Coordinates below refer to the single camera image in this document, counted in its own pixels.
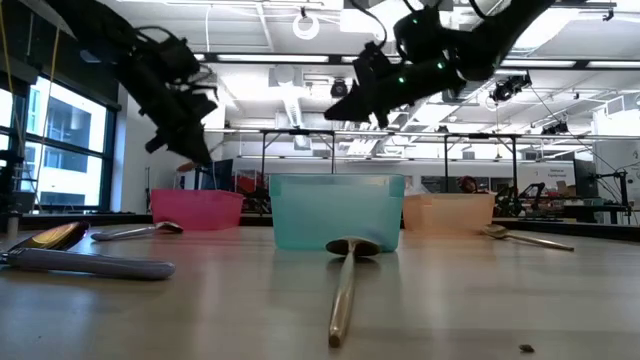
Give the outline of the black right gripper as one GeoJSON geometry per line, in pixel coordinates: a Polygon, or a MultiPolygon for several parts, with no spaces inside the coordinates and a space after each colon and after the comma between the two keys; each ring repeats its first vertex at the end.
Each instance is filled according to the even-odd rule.
{"type": "Polygon", "coordinates": [[[405,65],[376,83],[354,83],[344,98],[324,112],[324,118],[370,123],[369,116],[373,114],[377,126],[387,128],[388,117],[374,111],[388,112],[447,89],[457,90],[465,84],[457,69],[444,58],[405,65]],[[374,100],[374,111],[362,100],[374,100]]]}

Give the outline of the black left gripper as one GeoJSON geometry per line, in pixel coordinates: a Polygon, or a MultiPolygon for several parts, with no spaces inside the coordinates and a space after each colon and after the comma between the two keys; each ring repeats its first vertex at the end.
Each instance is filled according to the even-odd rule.
{"type": "Polygon", "coordinates": [[[138,103],[143,115],[147,115],[161,132],[177,132],[155,137],[145,144],[145,150],[153,153],[163,146],[167,150],[188,158],[196,164],[211,161],[204,137],[201,119],[217,108],[206,94],[194,94],[188,90],[176,90],[167,86],[161,76],[143,64],[121,64],[119,82],[138,103]]]}

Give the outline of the purple-handled spoon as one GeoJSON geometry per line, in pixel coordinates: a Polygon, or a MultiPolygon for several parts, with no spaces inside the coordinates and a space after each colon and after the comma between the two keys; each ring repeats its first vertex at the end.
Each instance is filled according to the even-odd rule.
{"type": "Polygon", "coordinates": [[[173,222],[159,222],[151,226],[136,229],[98,232],[92,234],[91,238],[98,242],[106,242],[140,237],[158,232],[180,234],[184,232],[184,229],[180,225],[173,222]]]}
{"type": "Polygon", "coordinates": [[[36,248],[20,248],[3,253],[0,255],[0,264],[31,270],[91,273],[138,280],[165,280],[175,273],[175,265],[170,262],[36,248]]]}

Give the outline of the gold spoon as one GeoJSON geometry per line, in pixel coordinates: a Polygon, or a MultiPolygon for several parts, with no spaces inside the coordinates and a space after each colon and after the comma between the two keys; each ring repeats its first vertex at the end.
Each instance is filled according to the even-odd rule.
{"type": "Polygon", "coordinates": [[[326,244],[326,250],[343,257],[339,283],[333,300],[328,329],[328,344],[339,348],[346,337],[355,289],[355,260],[381,252],[380,246],[362,237],[343,237],[326,244]]]}
{"type": "Polygon", "coordinates": [[[518,235],[501,225],[496,225],[496,224],[486,225],[483,228],[483,232],[486,235],[495,239],[514,239],[514,240],[519,240],[522,242],[526,242],[529,244],[534,244],[537,246],[550,248],[550,249],[562,250],[567,252],[575,251],[574,247],[571,247],[568,245],[564,245],[564,244],[560,244],[560,243],[556,243],[548,240],[538,239],[530,236],[518,235]]]}

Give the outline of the black monitor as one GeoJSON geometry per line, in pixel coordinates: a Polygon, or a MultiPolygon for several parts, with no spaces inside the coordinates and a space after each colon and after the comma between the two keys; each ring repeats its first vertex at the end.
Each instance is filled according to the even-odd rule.
{"type": "Polygon", "coordinates": [[[598,185],[596,167],[592,161],[573,160],[576,195],[581,198],[596,198],[598,185]]]}
{"type": "Polygon", "coordinates": [[[233,160],[226,159],[214,161],[200,167],[201,185],[203,190],[232,191],[233,186],[233,160]]]}

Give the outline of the pink translucent plastic bin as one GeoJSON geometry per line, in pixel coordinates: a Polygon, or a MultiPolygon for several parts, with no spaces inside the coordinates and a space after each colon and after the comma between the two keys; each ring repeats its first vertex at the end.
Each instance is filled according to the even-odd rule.
{"type": "Polygon", "coordinates": [[[221,190],[154,189],[153,221],[172,222],[185,231],[213,231],[237,227],[244,196],[221,190]]]}

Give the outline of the teal translucent plastic bin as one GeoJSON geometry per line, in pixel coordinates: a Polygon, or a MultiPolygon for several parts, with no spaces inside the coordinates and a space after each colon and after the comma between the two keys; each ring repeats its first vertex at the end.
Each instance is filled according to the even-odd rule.
{"type": "Polygon", "coordinates": [[[282,250],[323,250],[345,236],[384,252],[398,246],[405,180],[399,174],[273,174],[274,240],[282,250]]]}

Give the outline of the large window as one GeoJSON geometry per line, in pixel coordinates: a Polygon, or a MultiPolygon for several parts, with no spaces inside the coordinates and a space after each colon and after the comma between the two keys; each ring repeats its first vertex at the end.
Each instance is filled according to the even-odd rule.
{"type": "Polygon", "coordinates": [[[0,169],[8,152],[22,159],[10,207],[35,214],[106,209],[114,125],[108,108],[46,78],[25,94],[0,88],[0,169]]]}

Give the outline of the orange translucent plastic bin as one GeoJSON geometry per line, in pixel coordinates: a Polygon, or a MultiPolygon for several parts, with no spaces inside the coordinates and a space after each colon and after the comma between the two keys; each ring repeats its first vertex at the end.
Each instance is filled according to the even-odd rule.
{"type": "Polygon", "coordinates": [[[405,230],[420,236],[480,235],[492,223],[492,194],[436,193],[404,198],[405,230]]]}

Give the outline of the black robot equipment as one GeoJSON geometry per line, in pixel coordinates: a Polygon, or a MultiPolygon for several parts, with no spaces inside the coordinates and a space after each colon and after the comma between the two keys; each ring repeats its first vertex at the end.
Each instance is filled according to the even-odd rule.
{"type": "Polygon", "coordinates": [[[545,183],[532,183],[519,191],[515,186],[504,187],[495,195],[494,217],[519,217],[540,211],[540,199],[545,183]]]}

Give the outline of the dark desk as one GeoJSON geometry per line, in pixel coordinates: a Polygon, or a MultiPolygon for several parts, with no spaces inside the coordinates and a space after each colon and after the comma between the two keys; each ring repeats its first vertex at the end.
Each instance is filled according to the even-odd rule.
{"type": "Polygon", "coordinates": [[[629,225],[640,226],[640,218],[629,206],[618,204],[606,205],[565,205],[562,210],[562,218],[573,219],[582,223],[596,223],[596,214],[605,213],[609,215],[609,223],[612,225],[620,225],[618,216],[621,214],[627,218],[629,225]]]}

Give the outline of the black metal gantry frame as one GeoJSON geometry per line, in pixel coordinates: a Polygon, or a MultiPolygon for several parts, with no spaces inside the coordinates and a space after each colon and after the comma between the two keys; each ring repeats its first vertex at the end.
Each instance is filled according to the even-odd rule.
{"type": "Polygon", "coordinates": [[[264,176],[265,174],[266,150],[282,134],[305,137],[311,137],[312,135],[317,136],[331,151],[331,173],[336,173],[336,132],[334,130],[291,128],[260,129],[259,132],[262,134],[261,176],[264,176]]]}
{"type": "Polygon", "coordinates": [[[503,139],[509,139],[511,141],[510,145],[506,145],[506,148],[511,151],[512,154],[512,175],[513,175],[513,183],[514,186],[517,186],[517,139],[519,135],[517,134],[495,134],[495,133],[444,133],[441,135],[443,138],[444,145],[444,176],[446,180],[449,180],[449,139],[456,138],[458,140],[467,138],[469,140],[489,140],[495,139],[500,142],[503,139]]]}

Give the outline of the black post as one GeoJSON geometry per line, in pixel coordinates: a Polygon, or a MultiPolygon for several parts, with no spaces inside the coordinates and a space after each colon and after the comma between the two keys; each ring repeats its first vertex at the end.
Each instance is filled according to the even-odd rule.
{"type": "Polygon", "coordinates": [[[5,162],[5,166],[0,167],[0,233],[5,234],[8,241],[13,241],[17,238],[19,222],[22,218],[14,193],[14,175],[24,158],[16,151],[0,150],[0,161],[5,162]]]}

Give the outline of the black aluminium table frame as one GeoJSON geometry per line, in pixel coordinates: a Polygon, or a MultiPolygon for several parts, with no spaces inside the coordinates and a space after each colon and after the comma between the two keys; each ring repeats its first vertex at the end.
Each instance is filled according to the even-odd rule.
{"type": "MultiPolygon", "coordinates": [[[[133,213],[115,214],[45,214],[21,216],[20,230],[43,230],[69,222],[85,221],[92,226],[125,224],[150,224],[150,215],[133,213]]],[[[640,227],[630,225],[605,225],[593,223],[569,223],[550,221],[524,221],[512,218],[497,218],[494,224],[510,230],[549,233],[576,237],[600,238],[640,243],[640,227]]]]}

